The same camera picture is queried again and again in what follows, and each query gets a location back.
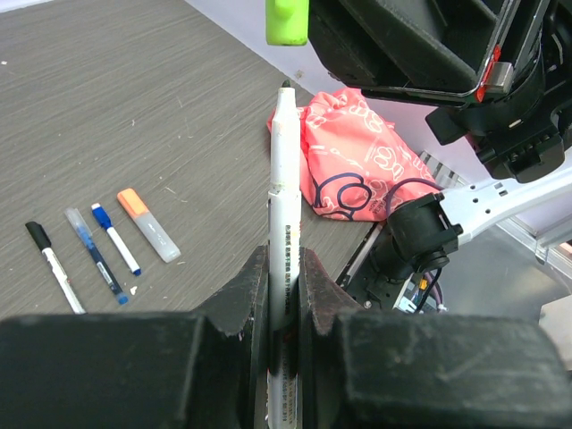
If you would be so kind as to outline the white pen black tip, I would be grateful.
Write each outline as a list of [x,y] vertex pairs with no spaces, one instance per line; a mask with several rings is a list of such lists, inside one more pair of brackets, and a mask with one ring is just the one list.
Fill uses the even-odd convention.
[[128,249],[127,245],[123,241],[122,237],[119,235],[117,230],[111,226],[106,229],[106,233],[116,246],[117,250],[119,251],[120,255],[122,256],[124,262],[129,267],[130,271],[135,275],[141,275],[141,268],[136,261],[135,257],[131,254],[130,250]]

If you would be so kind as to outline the orange highlighter cap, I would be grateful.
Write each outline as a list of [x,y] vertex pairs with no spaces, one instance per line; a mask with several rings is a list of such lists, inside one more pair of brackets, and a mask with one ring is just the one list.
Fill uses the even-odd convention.
[[148,208],[133,188],[127,188],[117,194],[117,200],[130,216],[136,219],[148,213]]

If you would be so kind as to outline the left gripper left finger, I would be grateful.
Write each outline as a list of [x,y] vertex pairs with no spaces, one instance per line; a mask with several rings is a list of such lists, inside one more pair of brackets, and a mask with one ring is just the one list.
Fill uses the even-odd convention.
[[268,256],[187,312],[1,323],[4,428],[264,428]]

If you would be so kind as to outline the blue silver pen cap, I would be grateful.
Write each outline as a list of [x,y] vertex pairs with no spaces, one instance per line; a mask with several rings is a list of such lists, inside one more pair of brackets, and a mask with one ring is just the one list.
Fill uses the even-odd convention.
[[99,203],[93,204],[91,206],[91,211],[98,225],[101,228],[103,228],[104,230],[108,230],[109,228],[114,227],[111,218]]

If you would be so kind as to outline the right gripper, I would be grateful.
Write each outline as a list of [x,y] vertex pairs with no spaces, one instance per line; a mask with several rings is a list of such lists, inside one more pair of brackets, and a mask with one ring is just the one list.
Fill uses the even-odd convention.
[[571,147],[569,1],[521,1],[515,14],[511,1],[309,7],[311,45],[344,85],[371,98],[474,104],[439,107],[425,120],[443,146],[466,138],[494,179],[528,183],[563,164]]

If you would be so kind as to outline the white pen green tip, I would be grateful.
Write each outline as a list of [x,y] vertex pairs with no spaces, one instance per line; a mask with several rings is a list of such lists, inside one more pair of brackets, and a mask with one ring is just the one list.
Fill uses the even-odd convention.
[[297,426],[298,280],[300,272],[300,119],[288,80],[271,119],[268,191],[268,426]]

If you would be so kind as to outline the clear pen cap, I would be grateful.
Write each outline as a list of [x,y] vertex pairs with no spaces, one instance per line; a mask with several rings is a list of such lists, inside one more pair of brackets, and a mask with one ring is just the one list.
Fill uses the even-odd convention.
[[92,237],[90,228],[77,208],[68,207],[64,214],[81,240],[87,241]]

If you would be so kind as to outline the translucent highlighter body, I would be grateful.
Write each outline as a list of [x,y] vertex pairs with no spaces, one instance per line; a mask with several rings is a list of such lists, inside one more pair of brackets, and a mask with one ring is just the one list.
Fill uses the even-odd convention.
[[133,221],[165,263],[171,263],[181,255],[177,245],[151,213],[136,216]]

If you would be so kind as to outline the blue pen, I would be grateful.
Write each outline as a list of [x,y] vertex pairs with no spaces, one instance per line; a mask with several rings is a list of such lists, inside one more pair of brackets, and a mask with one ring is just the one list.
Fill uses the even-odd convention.
[[88,228],[85,226],[78,226],[76,228],[76,232],[78,233],[80,240],[87,248],[89,254],[91,255],[98,271],[104,278],[108,288],[114,294],[115,299],[120,305],[124,305],[129,302],[127,295],[123,292],[121,286],[119,285],[118,281],[115,279],[113,273],[111,272],[109,266],[107,265],[106,261],[104,260],[103,256],[99,252],[95,242],[92,240],[90,232]]

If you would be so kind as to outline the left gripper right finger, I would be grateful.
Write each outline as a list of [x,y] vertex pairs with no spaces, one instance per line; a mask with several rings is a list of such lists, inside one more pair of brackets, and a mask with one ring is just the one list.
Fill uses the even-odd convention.
[[535,323],[369,311],[304,249],[299,422],[306,428],[568,428],[571,382]]

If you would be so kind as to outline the light green pen cap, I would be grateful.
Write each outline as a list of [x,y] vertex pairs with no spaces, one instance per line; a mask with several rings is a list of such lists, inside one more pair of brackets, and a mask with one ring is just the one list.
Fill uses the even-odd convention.
[[308,0],[266,0],[266,43],[270,46],[304,46],[308,41],[308,20]]

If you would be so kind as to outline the black white marker pen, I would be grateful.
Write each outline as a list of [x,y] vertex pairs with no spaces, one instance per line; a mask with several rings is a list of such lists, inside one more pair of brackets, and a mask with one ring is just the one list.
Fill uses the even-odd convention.
[[86,309],[81,305],[80,300],[72,288],[67,273],[64,271],[59,259],[52,249],[52,242],[44,227],[35,221],[25,223],[25,227],[28,230],[30,237],[36,243],[40,253],[48,263],[73,313],[76,315],[86,314]]

